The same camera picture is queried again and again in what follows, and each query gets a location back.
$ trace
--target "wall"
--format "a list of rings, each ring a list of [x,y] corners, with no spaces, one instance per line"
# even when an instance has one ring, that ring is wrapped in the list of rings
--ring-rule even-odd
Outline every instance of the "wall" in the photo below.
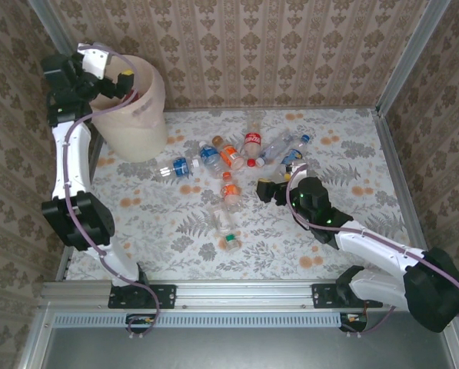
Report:
[[[148,59],[167,108],[374,105],[426,0],[52,0],[75,42]]]
[[[39,61],[54,52],[26,2],[0,0],[0,369],[25,343],[62,247],[41,215],[55,159]]]
[[[387,114],[428,244],[459,267],[459,0]]]

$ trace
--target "clear plastic bottle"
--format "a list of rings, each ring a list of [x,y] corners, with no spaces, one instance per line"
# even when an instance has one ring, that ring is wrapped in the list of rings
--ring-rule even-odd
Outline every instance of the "clear plastic bottle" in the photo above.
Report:
[[[221,196],[224,199],[224,203],[231,212],[239,210],[241,205],[241,189],[236,185],[236,182],[233,180],[231,173],[226,171],[222,175],[222,187],[221,187]]]
[[[237,171],[244,164],[244,159],[239,155],[238,150],[229,142],[224,141],[221,136],[215,136],[212,144],[219,150],[222,160],[234,171]]]
[[[217,179],[222,178],[222,174],[226,172],[229,167],[224,163],[217,149],[214,146],[210,146],[205,141],[200,141],[198,145],[200,146],[200,158],[211,176]]]
[[[292,165],[298,165],[298,163],[302,163],[303,157],[306,155],[308,151],[308,142],[309,136],[302,135],[301,138],[298,140],[294,140],[291,143],[291,149],[288,153],[284,156],[281,163],[275,169],[275,173],[273,179],[283,178],[285,181],[288,181],[291,178],[291,171]]]
[[[274,160],[280,153],[282,153],[287,146],[292,142],[294,136],[291,134],[289,128],[286,128],[282,133],[279,134],[274,140],[264,148],[258,159],[256,160],[256,165],[258,167],[263,167],[270,160]]]
[[[199,166],[198,159],[176,158],[173,161],[164,161],[156,167],[155,178],[158,181],[165,181],[179,177],[188,177]]]
[[[248,127],[244,137],[244,151],[248,156],[248,167],[254,167],[255,159],[260,154],[261,136],[260,136],[260,121],[248,121]]]
[[[215,232],[218,237],[223,237],[227,252],[234,252],[239,249],[239,243],[236,239],[235,226],[231,214],[224,203],[217,204],[208,209]]]

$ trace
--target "plastic bucket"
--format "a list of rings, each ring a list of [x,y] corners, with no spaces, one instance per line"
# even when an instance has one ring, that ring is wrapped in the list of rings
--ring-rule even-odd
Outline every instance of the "plastic bucket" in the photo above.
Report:
[[[137,68],[135,78],[141,97],[131,104],[93,119],[93,124],[116,154],[130,162],[147,161],[166,146],[168,131],[165,117],[165,84],[159,72],[142,58],[125,56]],[[105,75],[114,82],[118,74],[130,69],[120,58],[113,57]],[[91,102],[93,111],[120,104],[118,98],[99,95]]]

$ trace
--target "white table surface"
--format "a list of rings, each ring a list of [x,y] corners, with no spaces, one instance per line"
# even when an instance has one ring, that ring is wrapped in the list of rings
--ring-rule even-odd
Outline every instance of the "white table surface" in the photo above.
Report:
[[[215,135],[239,148],[247,119],[261,119],[262,145],[288,126],[311,137],[307,160],[329,190],[332,205],[373,231],[408,244],[407,231],[369,109],[190,111],[165,114],[169,139],[156,158],[198,156],[200,140]],[[116,234],[151,280],[268,280],[336,278],[354,255],[317,242],[289,210],[258,200],[256,183],[274,165],[234,172],[244,208],[233,214],[240,250],[229,254],[216,238],[207,208],[221,201],[220,182],[201,168],[190,178],[159,183],[156,159],[131,164],[105,144],[93,193],[115,217]],[[107,279],[99,264],[74,251],[68,280]]]

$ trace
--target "blue label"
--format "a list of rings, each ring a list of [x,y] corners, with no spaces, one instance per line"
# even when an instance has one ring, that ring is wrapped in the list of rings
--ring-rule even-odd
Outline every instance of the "blue label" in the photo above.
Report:
[[[173,161],[173,167],[175,168],[176,177],[182,177],[190,174],[185,158],[179,158]]]
[[[282,160],[281,164],[289,165],[294,160],[298,160],[298,159],[302,159],[302,158],[303,158],[303,154],[300,151],[298,151],[295,148],[293,148],[292,150],[289,151],[288,156],[286,156]]]
[[[209,156],[212,155],[219,155],[217,150],[212,146],[205,146],[200,150],[200,157],[204,162],[208,159]]]

